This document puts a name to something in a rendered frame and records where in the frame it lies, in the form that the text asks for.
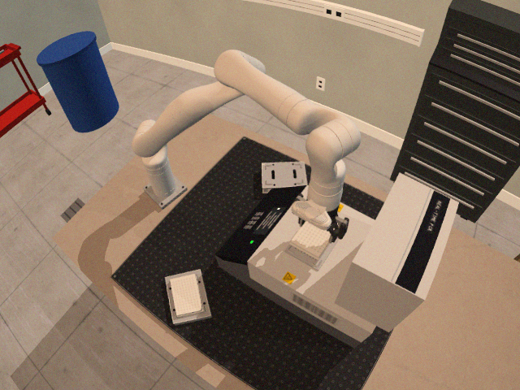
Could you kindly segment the grey benchtop machine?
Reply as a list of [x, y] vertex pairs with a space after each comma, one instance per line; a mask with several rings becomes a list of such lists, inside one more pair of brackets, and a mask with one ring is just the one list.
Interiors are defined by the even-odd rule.
[[426, 300], [459, 202], [399, 173], [376, 220], [340, 203], [348, 230], [316, 260], [289, 244], [300, 228], [292, 204], [307, 190], [272, 188], [215, 257], [241, 282], [356, 348]]

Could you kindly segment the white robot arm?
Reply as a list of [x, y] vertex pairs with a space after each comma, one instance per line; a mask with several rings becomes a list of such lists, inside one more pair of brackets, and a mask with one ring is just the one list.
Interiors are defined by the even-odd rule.
[[215, 62], [214, 75], [217, 82], [185, 91], [157, 121], [145, 120], [137, 129], [132, 149], [142, 158], [154, 193], [168, 197], [176, 189], [167, 143], [224, 104], [246, 95], [296, 134], [309, 134], [305, 142], [311, 166], [309, 201], [295, 201], [292, 212], [328, 230], [332, 220], [327, 212], [340, 204], [343, 193], [346, 166], [342, 158], [361, 144], [356, 124], [269, 77], [259, 60], [239, 50], [223, 52]]

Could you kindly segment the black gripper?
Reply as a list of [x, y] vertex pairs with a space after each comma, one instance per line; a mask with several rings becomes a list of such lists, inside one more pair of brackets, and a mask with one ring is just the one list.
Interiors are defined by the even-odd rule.
[[[298, 196], [296, 197], [296, 199], [294, 200], [294, 202], [295, 201], [308, 201], [308, 200], [303, 198], [303, 194], [299, 193]], [[327, 212], [331, 218], [331, 226], [327, 230], [331, 234], [329, 243], [332, 243], [332, 242], [334, 243], [337, 237], [342, 240], [348, 229], [349, 219], [346, 217], [344, 219], [338, 217], [338, 214], [337, 214], [338, 209], [339, 209], [339, 206], [337, 206], [334, 210]], [[298, 223], [300, 224], [300, 227], [302, 227], [305, 222], [306, 221], [302, 220], [301, 218], [298, 219]]]

